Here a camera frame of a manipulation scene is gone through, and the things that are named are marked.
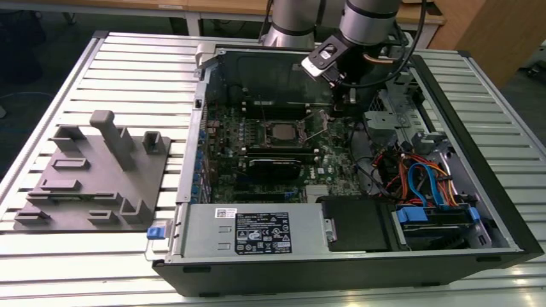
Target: slotted metal surface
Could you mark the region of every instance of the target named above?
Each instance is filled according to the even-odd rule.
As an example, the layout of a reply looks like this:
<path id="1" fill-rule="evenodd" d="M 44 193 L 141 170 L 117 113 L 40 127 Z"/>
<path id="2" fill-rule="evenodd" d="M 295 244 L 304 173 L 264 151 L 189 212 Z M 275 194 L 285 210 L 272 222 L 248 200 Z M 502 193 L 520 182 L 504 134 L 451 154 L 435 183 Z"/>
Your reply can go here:
<path id="1" fill-rule="evenodd" d="M 52 103 L 50 120 L 44 120 L 44 126 L 37 128 L 44 133 L 34 133 L 36 139 L 30 139 L 0 185 L 0 191 L 8 191 L 0 206 L 0 231 L 6 232 L 0 235 L 0 305 L 474 306 L 484 301 L 503 306 L 540 306 L 546 301 L 546 294 L 540 291 L 546 286 L 544 256 L 510 269 L 480 272 L 442 287 L 205 299 L 181 297 L 151 269 L 151 261 L 167 252 L 165 240 L 148 241 L 144 233 L 9 234 L 16 211 L 25 204 L 25 191 L 36 185 L 56 149 L 46 140 L 54 126 L 84 125 L 84 133 L 97 134 L 88 126 L 94 109 L 113 110 L 116 124 L 128 126 L 131 135 L 143 135 L 153 129 L 173 140 L 155 218 L 173 217 L 196 83 L 193 55 L 200 40 L 215 38 L 111 33 L 104 40 L 94 39 L 89 44 L 81 63 Z M 224 42 L 252 44 L 248 40 L 225 39 Z M 482 77 L 468 61 L 455 52 L 419 53 L 546 248 L 542 148 L 520 126 L 510 107 L 482 85 Z M 440 130 L 431 107 L 424 106 Z"/>

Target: blue cable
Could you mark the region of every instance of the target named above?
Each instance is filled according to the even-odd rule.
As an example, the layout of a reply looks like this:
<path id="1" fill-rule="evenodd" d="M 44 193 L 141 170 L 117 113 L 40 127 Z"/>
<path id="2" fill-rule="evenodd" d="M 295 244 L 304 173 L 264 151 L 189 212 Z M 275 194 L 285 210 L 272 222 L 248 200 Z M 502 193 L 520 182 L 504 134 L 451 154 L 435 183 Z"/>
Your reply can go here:
<path id="1" fill-rule="evenodd" d="M 440 193 L 438 192 L 438 188 L 436 188 L 436 178 L 434 176 L 434 172 L 432 169 L 430 168 L 430 166 L 427 166 L 423 163 L 415 163 L 414 165 L 411 165 L 410 170 L 407 171 L 407 183 L 410 184 L 410 189 L 414 192 L 414 194 L 419 197 L 419 199 L 423 202 L 423 207 L 427 206 L 427 199 L 424 198 L 424 196 L 419 193 L 419 191 L 415 189 L 414 185 L 412 185 L 412 172 L 416 168 L 416 166 L 422 166 L 427 173 L 428 173 L 428 179 L 430 179 L 430 186 L 431 186 L 431 190 L 432 190 L 432 198 L 434 198 L 434 202 L 436 203 L 438 206 L 444 206 L 443 203 L 443 198 Z"/>

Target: motherboard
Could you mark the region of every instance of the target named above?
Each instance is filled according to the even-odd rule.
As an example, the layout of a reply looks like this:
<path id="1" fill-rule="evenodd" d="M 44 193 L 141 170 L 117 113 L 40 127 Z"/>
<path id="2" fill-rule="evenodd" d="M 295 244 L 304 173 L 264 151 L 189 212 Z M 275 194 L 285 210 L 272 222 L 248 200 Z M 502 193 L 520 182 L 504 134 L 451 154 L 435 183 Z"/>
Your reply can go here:
<path id="1" fill-rule="evenodd" d="M 209 106 L 212 203 L 307 202 L 305 187 L 359 195 L 347 124 L 325 108 L 267 101 Z"/>

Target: power supply label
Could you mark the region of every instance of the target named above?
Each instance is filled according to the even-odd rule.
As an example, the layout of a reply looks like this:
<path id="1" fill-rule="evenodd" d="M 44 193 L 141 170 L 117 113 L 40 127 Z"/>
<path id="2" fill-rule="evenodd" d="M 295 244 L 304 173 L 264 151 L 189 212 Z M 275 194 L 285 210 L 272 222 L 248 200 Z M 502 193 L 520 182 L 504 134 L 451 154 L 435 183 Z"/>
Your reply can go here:
<path id="1" fill-rule="evenodd" d="M 288 213 L 237 213 L 235 252 L 239 255 L 291 253 Z"/>

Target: circuit board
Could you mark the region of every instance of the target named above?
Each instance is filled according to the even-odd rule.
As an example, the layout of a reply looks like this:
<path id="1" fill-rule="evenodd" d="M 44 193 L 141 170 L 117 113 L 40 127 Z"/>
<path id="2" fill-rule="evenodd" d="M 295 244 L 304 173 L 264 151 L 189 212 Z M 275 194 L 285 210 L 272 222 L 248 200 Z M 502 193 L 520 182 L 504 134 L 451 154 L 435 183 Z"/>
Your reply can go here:
<path id="1" fill-rule="evenodd" d="M 212 203 L 300 203 L 304 187 L 315 184 L 325 185 L 329 195 L 361 194 L 345 147 L 345 124 L 341 119 L 329 120 L 324 109 L 308 110 L 300 120 L 264 120 L 245 118 L 233 107 L 209 109 Z M 263 182 L 249 175 L 255 161 L 293 161 L 296 173 L 289 180 Z"/>

